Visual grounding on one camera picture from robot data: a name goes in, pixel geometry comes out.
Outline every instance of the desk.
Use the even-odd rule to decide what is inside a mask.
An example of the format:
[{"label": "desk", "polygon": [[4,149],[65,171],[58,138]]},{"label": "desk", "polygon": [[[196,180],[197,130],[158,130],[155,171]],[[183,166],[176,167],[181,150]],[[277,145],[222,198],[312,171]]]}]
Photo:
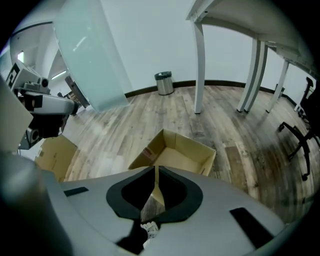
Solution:
[{"label": "desk", "polygon": [[205,42],[203,25],[218,26],[252,37],[251,63],[237,110],[249,112],[264,76],[268,48],[284,58],[278,86],[266,109],[270,112],[280,96],[289,64],[318,78],[312,55],[298,31],[273,3],[265,0],[194,0],[187,15],[195,35],[197,75],[194,112],[202,107],[205,86]]}]

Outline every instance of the trash can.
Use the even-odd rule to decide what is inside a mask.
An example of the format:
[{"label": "trash can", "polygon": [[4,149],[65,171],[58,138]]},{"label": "trash can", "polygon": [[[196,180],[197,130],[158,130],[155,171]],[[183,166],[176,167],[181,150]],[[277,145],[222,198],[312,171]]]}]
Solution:
[{"label": "trash can", "polygon": [[154,75],[159,95],[168,95],[174,92],[171,76],[171,71],[165,71]]}]

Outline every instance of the cardboard box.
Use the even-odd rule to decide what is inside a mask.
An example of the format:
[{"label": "cardboard box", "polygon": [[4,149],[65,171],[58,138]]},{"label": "cardboard box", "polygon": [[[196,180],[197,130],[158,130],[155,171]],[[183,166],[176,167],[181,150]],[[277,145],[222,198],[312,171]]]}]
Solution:
[{"label": "cardboard box", "polygon": [[167,166],[208,176],[214,164],[216,151],[176,132],[162,129],[130,164],[129,170],[155,167],[155,186],[152,196],[162,205],[164,198],[159,189],[159,168]]},{"label": "cardboard box", "polygon": [[54,172],[58,182],[63,182],[76,151],[77,146],[63,135],[46,138],[34,161],[41,169]]}]

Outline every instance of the floor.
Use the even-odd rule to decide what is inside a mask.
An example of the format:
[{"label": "floor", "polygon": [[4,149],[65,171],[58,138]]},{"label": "floor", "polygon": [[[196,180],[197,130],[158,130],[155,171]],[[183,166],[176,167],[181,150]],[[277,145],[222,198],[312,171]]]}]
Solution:
[{"label": "floor", "polygon": [[203,110],[194,114],[195,87],[176,88],[171,95],[146,93],[128,99],[129,105],[102,113],[85,110],[70,117],[65,136],[78,146],[65,180],[74,181],[124,172],[162,128],[178,132],[217,150],[209,176],[234,184],[290,223],[306,213],[319,187],[320,152],[310,147],[311,175],[303,150],[288,161],[298,140],[285,121],[303,134],[306,124],[292,104],[281,98],[271,113],[265,111],[272,94],[260,91],[250,111],[238,112],[243,88],[206,86]]}]

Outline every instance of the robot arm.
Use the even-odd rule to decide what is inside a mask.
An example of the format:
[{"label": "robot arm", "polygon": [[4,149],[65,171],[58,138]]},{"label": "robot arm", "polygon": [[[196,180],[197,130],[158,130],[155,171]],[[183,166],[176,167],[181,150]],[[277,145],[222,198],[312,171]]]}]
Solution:
[{"label": "robot arm", "polygon": [[30,149],[41,139],[57,137],[63,132],[69,115],[77,113],[77,102],[50,95],[48,80],[19,60],[6,83],[33,116],[21,140],[21,150]]}]

